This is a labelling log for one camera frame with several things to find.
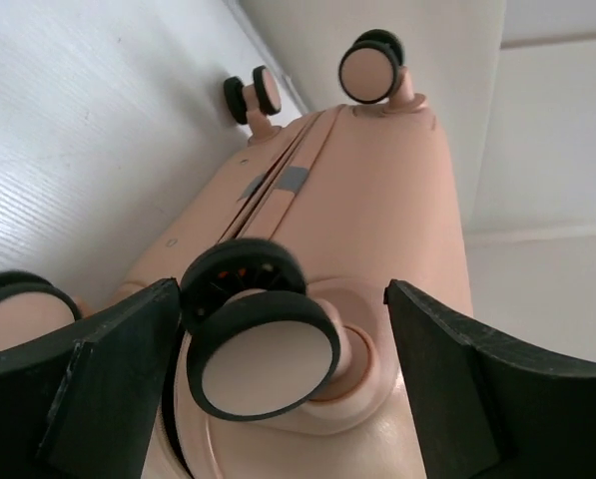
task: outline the suitcase shell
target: suitcase shell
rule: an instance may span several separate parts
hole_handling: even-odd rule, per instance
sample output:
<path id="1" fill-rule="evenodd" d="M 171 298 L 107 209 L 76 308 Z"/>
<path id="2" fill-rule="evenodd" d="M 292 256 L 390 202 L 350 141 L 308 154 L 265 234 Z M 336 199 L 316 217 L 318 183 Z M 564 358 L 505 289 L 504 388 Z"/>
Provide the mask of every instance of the suitcase shell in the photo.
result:
<path id="1" fill-rule="evenodd" d="M 411 88 L 405 67 L 403 74 Z M 287 248 L 309 294 L 329 299 L 345 324 L 364 329 L 382 371 L 374 389 L 386 392 L 354 416 L 335 417 L 335 407 L 317 412 L 311 401 L 263 424 L 223 421 L 189 392 L 186 335 L 174 400 L 193 477 L 424 477 L 383 291 L 403 279 L 472 315 L 450 154 L 425 98 L 399 109 L 341 105 L 262 140 L 253 135 L 137 261 L 114 301 L 162 277 L 181 280 L 207 248 L 246 237 Z M 189 477 L 161 417 L 143 477 Z"/>

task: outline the caster wheel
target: caster wheel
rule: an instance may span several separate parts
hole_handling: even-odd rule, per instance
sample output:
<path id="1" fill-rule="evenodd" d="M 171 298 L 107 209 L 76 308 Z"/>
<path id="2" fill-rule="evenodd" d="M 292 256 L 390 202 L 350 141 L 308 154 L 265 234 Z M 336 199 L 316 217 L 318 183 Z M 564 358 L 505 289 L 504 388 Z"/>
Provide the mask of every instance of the caster wheel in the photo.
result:
<path id="1" fill-rule="evenodd" d="M 357 41 L 337 71 L 344 92 L 358 103 L 379 103 L 397 88 L 399 63 L 391 48 L 374 40 Z"/>
<path id="2" fill-rule="evenodd" d="M 276 115 L 282 109 L 282 99 L 276 79 L 264 65 L 254 68 L 253 77 L 260 110 L 265 115 Z"/>
<path id="3" fill-rule="evenodd" d="M 266 239 L 231 239 L 206 250 L 189 266 L 180 288 L 182 322 L 188 332 L 247 289 L 306 293 L 298 262 Z"/>
<path id="4" fill-rule="evenodd" d="M 48 280 L 25 271 L 0 272 L 0 351 L 81 318 L 73 299 Z"/>
<path id="5" fill-rule="evenodd" d="M 355 40 L 353 45 L 357 42 L 361 42 L 364 40 L 370 40 L 373 42 L 383 43 L 384 45 L 387 45 L 388 48 L 390 48 L 392 52 L 395 54 L 395 58 L 397 59 L 397 65 L 401 67 L 404 64 L 404 47 L 402 46 L 399 38 L 397 38 L 397 36 L 394 33 L 389 32 L 388 30 L 381 30 L 379 28 L 376 28 L 374 30 L 368 30 L 367 32 L 364 32 L 359 37 L 357 37 L 357 40 Z"/>
<path id="6" fill-rule="evenodd" d="M 223 91 L 229 112 L 240 125 L 247 124 L 247 104 L 242 95 L 242 89 L 244 87 L 245 85 L 239 77 L 230 77 L 223 84 Z"/>
<path id="7" fill-rule="evenodd" d="M 314 397 L 333 375 L 340 343 L 319 305 L 266 291 L 216 311 L 194 334 L 187 377 L 196 403 L 229 421 L 274 417 Z"/>

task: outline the gray fabric tab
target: gray fabric tab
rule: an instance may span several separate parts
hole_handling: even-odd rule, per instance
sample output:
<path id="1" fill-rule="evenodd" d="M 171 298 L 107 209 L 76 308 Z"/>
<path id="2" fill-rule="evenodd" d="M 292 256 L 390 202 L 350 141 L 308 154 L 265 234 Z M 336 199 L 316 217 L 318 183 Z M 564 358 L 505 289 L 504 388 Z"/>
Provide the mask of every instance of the gray fabric tab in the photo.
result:
<path id="1" fill-rule="evenodd" d="M 298 194 L 308 177 L 308 169 L 304 167 L 288 167 L 282 174 L 276 188 Z"/>
<path id="2" fill-rule="evenodd" d="M 255 178 L 253 178 L 253 180 L 245 188 L 245 192 L 242 193 L 239 200 L 243 200 L 244 198 L 250 197 L 254 193 L 256 188 L 260 185 L 260 183 L 262 182 L 264 177 L 265 177 L 265 174 L 262 173 L 261 175 L 257 175 Z"/>

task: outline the white panel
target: white panel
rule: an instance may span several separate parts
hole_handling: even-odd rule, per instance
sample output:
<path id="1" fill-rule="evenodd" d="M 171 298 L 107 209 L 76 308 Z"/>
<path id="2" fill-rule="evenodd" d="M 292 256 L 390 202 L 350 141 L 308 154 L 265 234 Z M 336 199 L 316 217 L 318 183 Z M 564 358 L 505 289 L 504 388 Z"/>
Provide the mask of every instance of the white panel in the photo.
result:
<path id="1" fill-rule="evenodd" d="M 416 89 L 447 130 L 462 211 L 472 208 L 499 53 L 504 0 L 242 0 L 305 100 L 345 103 L 337 64 L 371 28 L 400 36 Z"/>
<path id="2" fill-rule="evenodd" d="M 222 82 L 261 62 L 222 2 L 0 0 L 0 269 L 99 304 L 245 144 Z"/>
<path id="3" fill-rule="evenodd" d="M 596 237 L 470 247 L 475 318 L 596 361 Z"/>
<path id="4" fill-rule="evenodd" d="M 596 223 L 596 41 L 505 50 L 474 230 Z"/>
<path id="5" fill-rule="evenodd" d="M 507 0 L 504 43 L 596 35 L 596 0 Z"/>

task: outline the black rubber tire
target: black rubber tire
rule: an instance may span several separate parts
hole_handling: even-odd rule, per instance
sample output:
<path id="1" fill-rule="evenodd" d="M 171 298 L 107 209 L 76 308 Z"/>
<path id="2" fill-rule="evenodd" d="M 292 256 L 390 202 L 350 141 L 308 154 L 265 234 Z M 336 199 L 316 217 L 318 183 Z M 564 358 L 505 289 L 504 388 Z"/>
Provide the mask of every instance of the black rubber tire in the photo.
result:
<path id="1" fill-rule="evenodd" d="M 242 89 L 245 84 L 240 77 L 230 77 L 223 83 L 223 92 L 225 100 L 227 100 L 227 107 L 231 116 L 240 125 L 246 125 L 247 121 L 247 104 L 242 95 Z"/>
<path id="2" fill-rule="evenodd" d="M 266 69 L 267 67 L 265 65 L 260 65 L 254 68 L 254 88 L 256 89 L 256 96 L 258 97 L 258 102 L 260 102 L 260 111 L 265 115 L 269 115 L 271 117 L 273 115 L 278 114 L 281 111 L 282 106 L 276 108 L 276 106 L 269 98 L 269 93 L 267 92 L 267 88 L 265 87 L 264 80 L 264 72 Z"/>
<path id="3" fill-rule="evenodd" d="M 224 271 L 255 271 L 264 265 L 273 267 L 278 280 L 272 284 L 248 282 L 243 277 L 242 288 L 223 288 L 220 293 L 214 291 L 218 276 Z M 306 280 L 298 261 L 282 246 L 267 239 L 241 238 L 230 239 L 207 249 L 187 268 L 182 281 L 181 306 L 182 323 L 188 332 L 211 314 L 220 309 L 233 294 L 252 287 L 267 290 L 286 290 L 299 294 L 306 293 Z"/>
<path id="4" fill-rule="evenodd" d="M 203 373 L 211 356 L 238 334 L 278 320 L 310 324 L 326 335 L 332 349 L 332 361 L 324 379 L 301 400 L 266 414 L 240 416 L 216 408 L 203 390 Z M 291 291 L 266 291 L 226 304 L 198 328 L 187 353 L 187 377 L 196 403 L 208 414 L 228 421 L 258 421 L 284 414 L 314 397 L 330 381 L 339 355 L 340 343 L 335 327 L 315 301 Z"/>
<path id="5" fill-rule="evenodd" d="M 71 309 L 74 320 L 82 318 L 82 313 L 74 300 L 68 294 L 51 284 L 47 279 L 26 271 L 12 270 L 0 272 L 0 302 L 25 292 L 42 292 L 56 296 Z"/>
<path id="6" fill-rule="evenodd" d="M 344 81 L 342 80 L 341 77 L 341 70 L 342 67 L 344 65 L 344 61 L 354 52 L 356 52 L 357 50 L 362 50 L 364 48 L 370 48 L 372 50 L 377 50 L 379 53 L 383 54 L 388 62 L 390 63 L 390 66 L 392 67 L 392 82 L 390 83 L 390 87 L 384 92 L 383 95 L 381 95 L 378 98 L 375 99 L 371 99 L 371 100 L 365 100 L 365 99 L 360 99 L 355 97 L 344 85 Z M 361 42 L 355 42 L 353 44 L 352 47 L 350 47 L 348 50 L 346 50 L 346 53 L 344 53 L 344 56 L 341 57 L 341 60 L 339 61 L 339 66 L 337 67 L 337 80 L 339 81 L 339 85 L 341 86 L 341 88 L 344 90 L 344 92 L 346 93 L 346 95 L 351 98 L 352 100 L 354 100 L 355 102 L 364 104 L 364 105 L 372 105 L 375 103 L 379 103 L 382 100 L 384 100 L 385 98 L 388 98 L 397 88 L 397 76 L 398 76 L 398 63 L 397 63 L 397 59 L 395 58 L 395 54 L 393 53 L 393 51 L 384 43 L 382 42 L 375 42 L 373 40 L 362 40 Z"/>
<path id="7" fill-rule="evenodd" d="M 401 40 L 399 40 L 397 35 L 394 33 L 389 32 L 388 30 L 382 30 L 380 28 L 368 30 L 357 37 L 357 39 L 353 42 L 353 45 L 364 40 L 371 40 L 388 45 L 388 47 L 395 54 L 397 65 L 400 67 L 404 65 L 404 62 L 406 61 L 404 47 L 401 43 Z"/>

